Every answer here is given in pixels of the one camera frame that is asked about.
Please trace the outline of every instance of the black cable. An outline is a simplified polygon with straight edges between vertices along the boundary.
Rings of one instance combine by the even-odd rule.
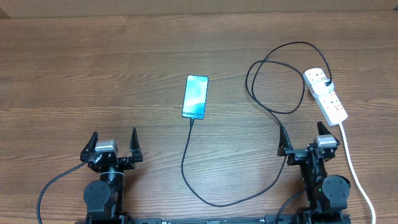
[[[268,111],[268,112],[275,118],[275,120],[278,122],[278,124],[279,124],[280,126],[282,126],[283,124],[282,124],[282,122],[280,122],[279,118],[278,118],[274,113],[277,113],[277,114],[291,114],[291,113],[294,113],[295,111],[297,111],[297,109],[300,107],[300,105],[301,105],[301,103],[302,103],[302,101],[303,101],[303,98],[304,98],[304,93],[305,93],[305,80],[304,80],[303,74],[302,74],[298,69],[296,69],[295,67],[293,67],[293,66],[291,66],[291,65],[289,65],[289,64],[287,64],[287,63],[284,63],[284,62],[278,62],[278,61],[268,60],[268,58],[269,58],[269,57],[271,56],[271,54],[272,54],[273,52],[275,52],[277,49],[279,49],[279,48],[281,48],[281,47],[285,47],[285,46],[287,46],[287,45],[291,45],[291,44],[307,44],[307,45],[313,47],[313,48],[321,55],[323,61],[324,61],[325,64],[326,64],[326,67],[327,67],[327,69],[328,69],[329,76],[330,76],[330,81],[329,81],[328,83],[326,83],[326,86],[328,86],[328,85],[331,84],[331,71],[330,71],[330,67],[329,67],[328,62],[326,61],[326,58],[323,56],[323,54],[320,52],[320,50],[319,50],[316,46],[314,46],[314,45],[312,45],[312,44],[310,44],[310,43],[308,43],[308,42],[297,41],[297,42],[290,42],[290,43],[287,43],[287,44],[283,44],[283,45],[281,45],[281,46],[279,46],[279,47],[276,47],[276,48],[274,48],[273,50],[271,50],[263,60],[259,60],[259,61],[257,61],[257,62],[254,62],[254,63],[250,66],[249,71],[248,71],[248,73],[246,74],[246,79],[245,79],[246,91],[248,92],[249,96],[250,96],[259,106],[261,106],[262,108],[264,108],[266,111]],[[250,91],[250,90],[249,90],[249,87],[248,87],[248,78],[249,78],[249,74],[250,74],[250,71],[252,70],[252,68],[253,68],[256,64],[258,64],[258,63],[260,63],[260,65],[258,66],[256,73],[254,74],[253,81],[252,81],[252,85],[251,85],[251,91]],[[256,95],[254,94],[254,83],[255,83],[256,77],[257,77],[257,75],[258,75],[258,73],[259,73],[259,71],[260,71],[260,69],[261,69],[261,67],[263,66],[264,63],[276,63],[276,64],[279,64],[279,65],[283,65],[283,66],[286,66],[286,67],[289,67],[289,68],[295,70],[295,71],[300,75],[301,79],[303,80],[303,91],[302,91],[302,94],[301,94],[301,97],[300,97],[300,101],[298,102],[297,106],[296,106],[293,110],[288,111],[288,112],[276,111],[276,110],[273,110],[273,109],[270,109],[270,108],[264,106],[264,105],[257,99]],[[214,206],[214,207],[227,207],[227,206],[235,205],[235,204],[237,204],[237,203],[241,203],[241,202],[250,200],[250,199],[252,199],[252,198],[254,198],[254,197],[257,197],[257,196],[259,196],[259,195],[261,195],[261,194],[267,192],[267,191],[268,191],[271,187],[273,187],[274,184],[278,181],[278,178],[279,178],[279,176],[280,176],[280,174],[282,173],[282,170],[283,170],[283,168],[284,168],[284,164],[285,164],[285,162],[286,162],[286,157],[285,157],[285,159],[284,159],[284,162],[283,162],[283,164],[282,164],[282,167],[280,168],[280,171],[279,171],[278,176],[276,177],[275,181],[273,181],[273,183],[272,183],[270,186],[268,186],[266,189],[264,189],[263,191],[261,191],[261,192],[255,194],[255,195],[253,195],[253,196],[250,196],[250,197],[248,197],[248,198],[245,198],[245,199],[242,199],[242,200],[238,200],[238,201],[236,201],[236,202],[229,203],[229,204],[226,204],[226,205],[215,205],[215,204],[210,203],[210,202],[207,202],[206,200],[204,200],[203,198],[201,198],[201,197],[191,188],[191,186],[188,184],[188,182],[187,182],[187,180],[186,180],[186,178],[185,178],[185,176],[184,176],[184,171],[183,171],[183,163],[184,163],[184,160],[185,160],[185,155],[186,155],[186,153],[187,153],[187,148],[188,148],[188,143],[189,143],[189,139],[190,139],[190,136],[191,136],[191,131],[192,131],[193,123],[194,123],[194,119],[191,119],[191,121],[190,121],[190,129],[189,129],[189,134],[188,134],[188,139],[187,139],[187,145],[185,146],[184,154],[183,154],[182,161],[181,161],[181,173],[182,173],[182,178],[184,179],[184,182],[186,183],[186,185],[188,186],[188,188],[189,188],[189,189],[192,191],[192,193],[193,193],[195,196],[197,196],[202,202],[205,202],[206,204],[211,205],[211,206]]]
[[[213,206],[213,207],[228,207],[228,206],[231,206],[231,205],[236,205],[237,203],[241,203],[241,202],[244,202],[244,201],[247,201],[247,200],[250,200],[250,199],[255,198],[255,197],[257,197],[257,196],[262,195],[263,193],[265,193],[265,192],[267,192],[269,189],[271,189],[271,187],[273,187],[273,186],[275,185],[275,183],[278,181],[279,176],[280,176],[280,174],[282,173],[282,170],[284,169],[285,162],[286,162],[286,157],[285,157],[285,159],[284,159],[284,162],[282,163],[282,167],[280,168],[280,171],[279,171],[279,173],[278,173],[278,176],[275,178],[275,180],[273,181],[273,183],[270,184],[270,186],[268,186],[266,189],[260,191],[259,193],[255,194],[255,195],[252,195],[252,196],[250,196],[250,197],[247,197],[247,198],[244,198],[244,199],[241,199],[241,200],[238,200],[238,201],[236,201],[236,202],[229,203],[229,204],[226,204],[226,205],[216,205],[216,204],[207,202],[205,199],[201,198],[201,197],[192,189],[192,187],[188,184],[188,181],[186,180],[185,175],[184,175],[184,168],[183,168],[183,167],[184,167],[185,155],[186,155],[186,153],[187,153],[187,148],[188,148],[189,139],[190,139],[190,137],[191,137],[191,132],[192,132],[193,123],[194,123],[194,119],[191,119],[191,121],[190,121],[189,133],[188,133],[188,139],[187,139],[187,145],[185,146],[184,155],[182,156],[182,161],[181,161],[181,174],[182,174],[182,178],[184,179],[184,181],[185,181],[186,185],[188,186],[188,188],[189,188],[189,189],[192,191],[192,193],[193,193],[196,197],[198,197],[202,202],[205,202],[206,204],[211,205],[211,206]]]
[[[70,170],[68,170],[68,171],[66,171],[66,172],[64,172],[64,173],[62,173],[62,174],[56,176],[54,179],[52,179],[48,184],[46,184],[46,185],[44,186],[42,192],[40,193],[39,199],[38,199],[38,201],[37,201],[37,211],[36,211],[36,212],[37,212],[37,221],[39,221],[39,224],[42,224],[42,217],[40,216],[40,203],[42,202],[42,198],[43,198],[44,192],[48,189],[48,187],[49,187],[52,183],[54,183],[55,181],[57,181],[59,178],[63,177],[64,175],[70,174],[71,172],[73,172],[73,171],[75,171],[75,170],[81,168],[81,167],[84,166],[87,162],[88,162],[88,159],[87,159],[85,162],[82,162],[80,165],[78,165],[78,166],[76,166],[76,167],[74,167],[74,168],[72,168],[72,169],[70,169]]]
[[[275,224],[278,224],[279,216],[280,216],[280,214],[282,213],[282,211],[285,209],[285,207],[286,207],[290,202],[292,202],[295,198],[297,198],[297,197],[299,197],[300,195],[302,195],[304,192],[305,192],[305,190],[302,190],[302,191],[296,193],[295,195],[293,195],[291,198],[289,198],[289,199],[281,206],[281,208],[279,209],[278,213],[276,214],[276,217],[275,217]]]

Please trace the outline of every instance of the white power cord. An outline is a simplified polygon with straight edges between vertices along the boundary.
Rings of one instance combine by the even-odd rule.
[[[366,195],[366,193],[363,190],[361,184],[359,183],[359,180],[358,180],[358,178],[357,178],[357,176],[355,174],[353,163],[351,162],[351,156],[349,156],[347,138],[346,138],[346,133],[344,132],[343,123],[339,123],[338,126],[340,127],[341,135],[343,136],[344,148],[346,150],[346,155],[347,155],[347,161],[348,161],[349,169],[351,170],[351,173],[353,174],[353,177],[354,177],[356,185],[358,186],[358,188],[361,191],[363,197],[365,198],[366,202],[368,203],[369,208],[371,209],[371,212],[372,212],[372,224],[376,224],[376,212],[374,211],[372,202],[370,201],[369,197]]]

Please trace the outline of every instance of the power strip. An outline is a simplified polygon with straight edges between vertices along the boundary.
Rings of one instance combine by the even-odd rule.
[[[303,76],[329,126],[338,125],[347,119],[347,112],[333,90],[334,84],[331,83],[329,86],[326,86],[325,83],[329,79],[327,79],[322,69],[309,69],[305,71]]]

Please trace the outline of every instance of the smartphone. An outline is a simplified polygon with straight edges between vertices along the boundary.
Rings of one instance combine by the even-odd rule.
[[[182,117],[203,119],[205,118],[205,105],[209,78],[198,75],[189,75],[185,86]]]

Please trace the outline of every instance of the wooden tabletop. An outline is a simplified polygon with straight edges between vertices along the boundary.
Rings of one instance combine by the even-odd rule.
[[[209,77],[206,117],[197,121],[185,175],[206,200],[228,203],[268,186],[283,158],[279,127],[248,97],[250,65],[291,41],[315,44],[328,60],[353,164],[379,223],[397,223],[398,13],[303,12],[203,16],[89,17],[0,20],[0,223],[37,223],[44,185],[80,163],[93,131],[115,139],[128,155],[133,126],[144,162],[126,172],[125,209],[133,217],[261,217],[276,213],[303,189],[298,166],[286,167],[264,195],[215,208],[184,184],[180,163],[189,120],[181,118],[188,74]],[[300,71],[325,64],[306,45],[272,56]],[[292,70],[266,65],[255,90],[267,106],[297,104],[302,81]],[[306,90],[301,107],[279,116],[295,147],[324,121]],[[338,127],[330,131],[341,140]],[[353,178],[343,146],[326,163],[329,175]],[[87,167],[50,186],[42,201],[47,223],[84,219],[83,190],[99,178]],[[302,197],[285,212],[306,206]],[[348,209],[354,223],[371,213],[357,186]]]

